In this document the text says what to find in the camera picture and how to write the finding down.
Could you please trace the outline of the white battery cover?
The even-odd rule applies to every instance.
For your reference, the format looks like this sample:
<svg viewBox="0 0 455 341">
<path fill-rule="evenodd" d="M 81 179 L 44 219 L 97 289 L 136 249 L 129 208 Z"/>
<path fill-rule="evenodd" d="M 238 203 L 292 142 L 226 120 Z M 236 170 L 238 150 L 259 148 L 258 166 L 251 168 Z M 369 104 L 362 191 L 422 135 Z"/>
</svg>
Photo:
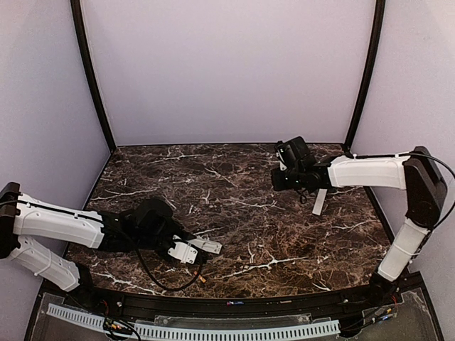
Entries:
<svg viewBox="0 0 455 341">
<path fill-rule="evenodd" d="M 312 210 L 313 215 L 320 215 L 323 210 L 323 205 L 326 199 L 326 194 L 327 194 L 327 189 L 319 189 L 315 202 L 314 202 L 314 207 Z"/>
</svg>

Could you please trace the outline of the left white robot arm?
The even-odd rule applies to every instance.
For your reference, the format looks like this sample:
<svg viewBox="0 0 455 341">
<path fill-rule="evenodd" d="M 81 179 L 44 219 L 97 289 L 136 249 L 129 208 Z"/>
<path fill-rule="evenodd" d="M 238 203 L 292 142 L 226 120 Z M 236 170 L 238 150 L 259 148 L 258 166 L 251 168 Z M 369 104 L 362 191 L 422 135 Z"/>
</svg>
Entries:
<svg viewBox="0 0 455 341">
<path fill-rule="evenodd" d="M 105 252 L 135 252 L 145 267 L 143 250 L 152 250 L 165 261 L 202 267 L 203 250 L 195 236 L 173 219 L 163 200 L 145 199 L 120 213 L 72 210 L 41 202 L 10 182 L 1 189 L 1 258 L 17 261 L 37 276 L 66 292 L 92 286 L 90 270 L 67 261 L 34 238 L 47 237 Z"/>
</svg>

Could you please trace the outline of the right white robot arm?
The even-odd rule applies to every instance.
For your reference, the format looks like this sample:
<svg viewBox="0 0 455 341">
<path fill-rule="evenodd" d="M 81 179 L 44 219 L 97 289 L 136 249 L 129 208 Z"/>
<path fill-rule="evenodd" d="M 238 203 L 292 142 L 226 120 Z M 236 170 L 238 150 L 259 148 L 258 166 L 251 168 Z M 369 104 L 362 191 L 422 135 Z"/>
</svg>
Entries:
<svg viewBox="0 0 455 341">
<path fill-rule="evenodd" d="M 450 174 L 454 170 L 424 146 L 403 153 L 343 153 L 319 160 L 298 136 L 278 141 L 274 152 L 279 161 L 271 171 L 274 190 L 294 190 L 302 201 L 307 194 L 316 193 L 315 215 L 321 214 L 330 190 L 364 187 L 403 193 L 405 218 L 373 274 L 374 281 L 395 282 L 432 232 L 454 211 L 454 206 L 446 203 L 449 186 L 440 169 Z"/>
</svg>

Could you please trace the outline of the white remote control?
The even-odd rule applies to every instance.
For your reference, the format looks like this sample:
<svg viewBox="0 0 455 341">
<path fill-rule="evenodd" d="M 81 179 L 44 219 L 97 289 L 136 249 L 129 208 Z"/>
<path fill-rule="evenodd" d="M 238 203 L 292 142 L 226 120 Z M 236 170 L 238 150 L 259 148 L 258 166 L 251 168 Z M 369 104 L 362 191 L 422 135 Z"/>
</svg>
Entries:
<svg viewBox="0 0 455 341">
<path fill-rule="evenodd" d="M 223 247 L 222 244 L 219 242 L 210 241 L 208 239 L 202 239 L 200 237 L 188 239 L 188 242 L 191 245 L 211 254 L 219 254 Z"/>
</svg>

